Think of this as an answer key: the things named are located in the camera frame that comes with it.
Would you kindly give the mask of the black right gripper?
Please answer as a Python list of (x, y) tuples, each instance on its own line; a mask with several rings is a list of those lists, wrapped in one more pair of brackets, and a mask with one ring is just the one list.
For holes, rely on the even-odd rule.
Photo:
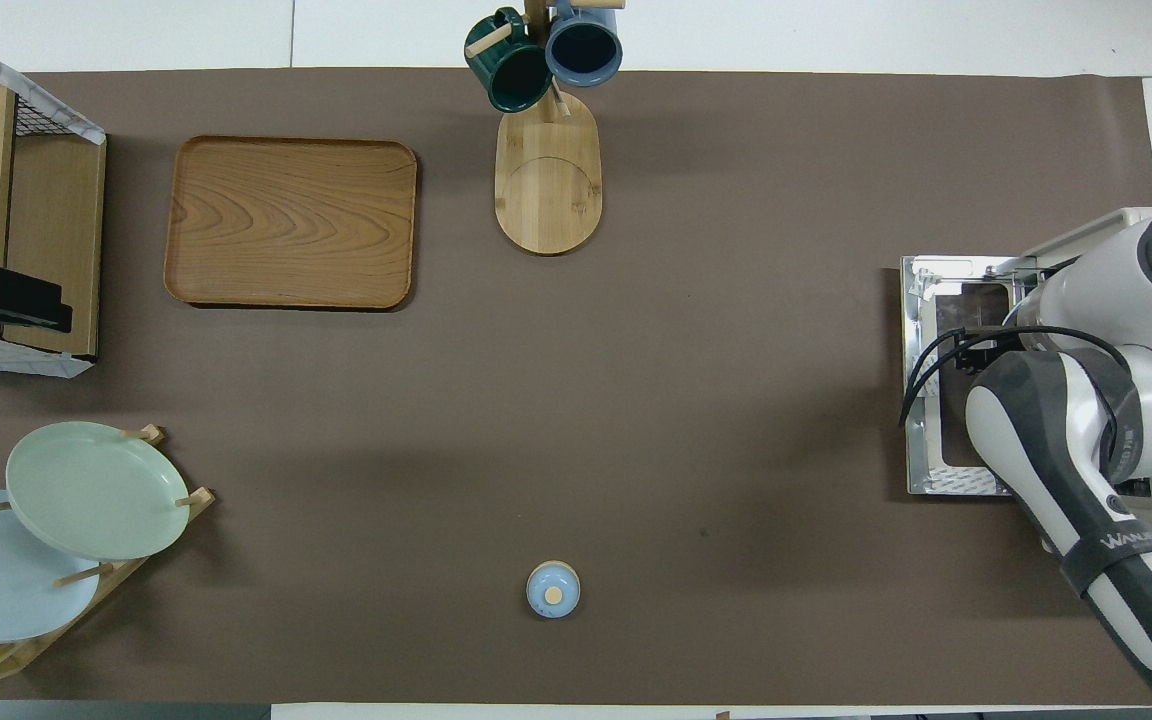
[(1002, 325), (967, 325), (952, 331), (952, 348), (946, 357), (952, 366), (968, 376), (983, 372), (998, 357), (1023, 351), (1025, 346), (1014, 327)]

